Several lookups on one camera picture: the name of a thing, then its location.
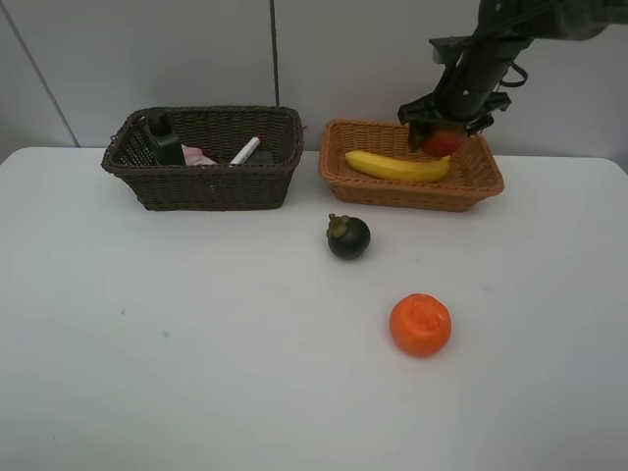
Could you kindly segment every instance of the mangosteen stem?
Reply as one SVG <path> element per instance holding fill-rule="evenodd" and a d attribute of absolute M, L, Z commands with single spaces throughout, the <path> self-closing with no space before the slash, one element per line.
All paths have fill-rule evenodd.
<path fill-rule="evenodd" d="M 327 238 L 341 238 L 344 236 L 348 230 L 348 222 L 348 216 L 336 216 L 335 214 L 330 214 L 330 225 L 327 229 Z"/>

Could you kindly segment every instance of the orange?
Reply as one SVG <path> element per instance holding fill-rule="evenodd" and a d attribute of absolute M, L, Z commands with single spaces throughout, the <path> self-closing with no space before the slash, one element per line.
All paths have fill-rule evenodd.
<path fill-rule="evenodd" d="M 430 356 L 445 346 L 451 334 L 449 312 L 428 294 L 410 294 L 394 307 L 392 339 L 404 352 Z"/>

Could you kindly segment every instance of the yellow banana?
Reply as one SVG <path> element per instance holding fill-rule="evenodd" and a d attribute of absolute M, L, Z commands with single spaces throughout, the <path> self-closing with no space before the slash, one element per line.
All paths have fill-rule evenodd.
<path fill-rule="evenodd" d="M 449 173 L 449 156 L 434 162 L 409 162 L 354 150 L 344 154 L 344 157 L 353 170 L 383 180 L 430 183 L 445 178 Z"/>

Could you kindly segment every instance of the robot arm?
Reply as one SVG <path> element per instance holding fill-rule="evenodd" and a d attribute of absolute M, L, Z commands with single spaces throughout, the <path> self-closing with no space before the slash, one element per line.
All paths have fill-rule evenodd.
<path fill-rule="evenodd" d="M 399 108 L 409 147 L 416 150 L 443 126 L 469 135 L 491 126 L 493 112 L 510 105 L 507 93 L 494 90 L 525 83 L 514 61 L 534 39 L 586 40 L 610 24 L 628 24 L 628 0 L 482 0 L 471 36 L 430 41 L 445 72 L 433 93 Z M 511 67 L 522 80 L 503 80 Z"/>

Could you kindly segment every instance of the white wall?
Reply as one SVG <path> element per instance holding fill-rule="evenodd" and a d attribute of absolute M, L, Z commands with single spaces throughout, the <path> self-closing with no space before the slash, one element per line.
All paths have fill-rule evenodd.
<path fill-rule="evenodd" d="M 464 35 L 479 0 L 276 0 L 282 104 L 317 148 L 332 118 L 396 120 L 434 89 L 428 39 Z M 538 41 L 517 61 L 528 84 L 487 131 L 495 152 L 598 156 L 628 164 L 628 26 L 584 43 Z"/>
<path fill-rule="evenodd" d="M 73 142 L 0 10 L 0 163 L 31 145 Z"/>
<path fill-rule="evenodd" d="M 269 0 L 4 3 L 81 145 L 107 144 L 140 107 L 275 102 Z M 301 114 L 307 147 L 319 147 L 333 118 L 395 122 L 398 106 L 432 91 L 443 72 L 428 39 L 471 32 L 478 5 L 276 0 L 281 101 Z M 628 26 L 613 26 L 584 43 L 537 41 L 524 51 L 530 80 L 510 91 L 513 105 L 486 132 L 494 151 L 628 167 L 626 44 Z M 26 132 L 14 146 L 70 144 L 36 76 L 22 78 L 29 65 L 15 38 L 0 51 L 12 54 L 0 77 L 0 132 Z"/>

